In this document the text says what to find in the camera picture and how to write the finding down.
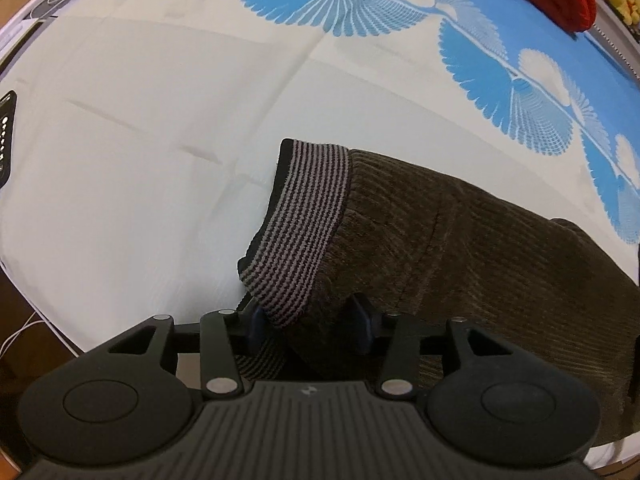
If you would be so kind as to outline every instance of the logo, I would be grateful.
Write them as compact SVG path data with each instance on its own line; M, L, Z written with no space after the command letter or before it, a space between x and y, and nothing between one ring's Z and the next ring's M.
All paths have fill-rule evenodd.
M310 384L309 386L307 386L306 388L302 388L300 390L300 393L305 394L307 397L311 397L312 395L315 395L316 393L318 393L320 390L318 390L315 386L313 386L312 384Z

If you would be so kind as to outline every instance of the black plastic mount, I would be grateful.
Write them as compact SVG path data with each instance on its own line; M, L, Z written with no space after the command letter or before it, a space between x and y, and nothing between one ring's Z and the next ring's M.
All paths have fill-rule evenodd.
M596 478L581 463L593 393L471 322L382 314L356 294L343 341L386 356L375 384L247 389L234 356L257 353L271 328L255 300L241 306L199 324L155 316L33 383L18 420L40 459L24 478ZM200 390L175 377L191 352ZM445 374L430 391L425 354Z

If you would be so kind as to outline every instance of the ribbed plastic surface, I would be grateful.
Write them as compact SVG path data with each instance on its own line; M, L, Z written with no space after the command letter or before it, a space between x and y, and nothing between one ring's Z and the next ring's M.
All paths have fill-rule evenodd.
M210 402L184 437L146 460L81 470L41 460L24 480L588 480L583 464L512 471L444 446L412 404L363 383L258 382Z

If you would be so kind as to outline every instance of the black and gray striped cuff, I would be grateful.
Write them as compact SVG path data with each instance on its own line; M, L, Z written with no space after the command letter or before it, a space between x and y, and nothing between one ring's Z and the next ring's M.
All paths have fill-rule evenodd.
M236 356L238 372L249 381L275 379L286 362L286 343L279 335L270 335L255 356Z
M276 327L292 323L309 299L342 216L348 178L343 146L282 141L267 215L238 261L244 286Z

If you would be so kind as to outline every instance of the brown corduroy fabric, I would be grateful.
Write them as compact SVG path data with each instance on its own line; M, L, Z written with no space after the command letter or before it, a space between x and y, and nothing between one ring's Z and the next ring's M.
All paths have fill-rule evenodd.
M640 291L578 226L425 168L348 155L342 214L308 300L284 329L307 363L327 379L374 377L376 365L344 354L332 335L345 299L364 292L383 310L466 317L577 376L602 405L596 444L639 429L625 405ZM281 155L279 170L288 164ZM429 364L421 371L426 383L440 375Z

